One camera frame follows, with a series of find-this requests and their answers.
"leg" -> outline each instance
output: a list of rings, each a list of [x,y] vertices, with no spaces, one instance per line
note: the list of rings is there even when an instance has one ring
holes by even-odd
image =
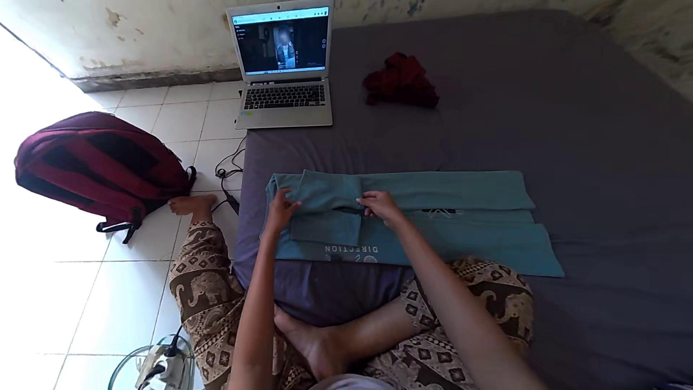
[[[419,332],[400,300],[329,328],[310,326],[275,307],[274,324],[306,358],[318,381],[346,373],[350,363],[388,350]]]
[[[525,281],[505,266],[473,257],[450,266],[520,353],[526,355],[532,338],[532,293]],[[417,280],[405,284],[401,299],[407,314],[423,332],[370,359],[362,374],[396,389],[429,384],[441,389],[476,389]]]
[[[532,322],[531,292],[525,282],[492,262],[470,258],[451,266],[525,352]],[[281,310],[274,322],[308,360],[318,380],[344,373],[350,363],[372,357],[360,373],[397,389],[431,383],[443,389],[474,388],[417,280],[405,283],[400,298],[330,328],[309,326]]]
[[[232,272],[221,230],[212,222],[216,197],[182,196],[170,208],[178,215],[192,213],[185,244],[171,266],[171,293],[191,338],[206,390],[225,390],[245,291]],[[314,384],[298,365],[298,354],[281,337],[274,339],[274,389],[303,390]]]

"backpack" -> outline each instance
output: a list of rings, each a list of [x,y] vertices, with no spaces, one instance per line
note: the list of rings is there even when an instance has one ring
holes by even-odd
[[[98,232],[128,230],[176,196],[190,194],[181,161],[158,138],[112,114],[84,112],[25,139],[15,158],[17,184],[106,217]]]

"wall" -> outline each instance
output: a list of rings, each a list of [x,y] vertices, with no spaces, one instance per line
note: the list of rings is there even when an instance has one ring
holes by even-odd
[[[4,0],[0,22],[72,79],[238,67],[225,6],[263,0]],[[335,0],[334,26],[569,10],[693,96],[691,0]]]

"red cloth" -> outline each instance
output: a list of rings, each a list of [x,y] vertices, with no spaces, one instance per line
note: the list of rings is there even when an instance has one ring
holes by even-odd
[[[369,74],[363,85],[368,90],[366,103],[379,101],[435,108],[440,99],[428,82],[424,69],[414,56],[395,53],[385,60],[385,69]]]

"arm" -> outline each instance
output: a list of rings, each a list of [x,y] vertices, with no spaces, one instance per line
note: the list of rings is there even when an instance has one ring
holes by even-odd
[[[253,276],[240,314],[228,390],[269,389],[272,381],[274,337],[274,254],[279,233],[301,203],[291,203],[277,192],[270,203]]]
[[[387,192],[357,200],[399,238],[423,290],[457,353],[480,389],[545,389],[491,315],[397,208]]]

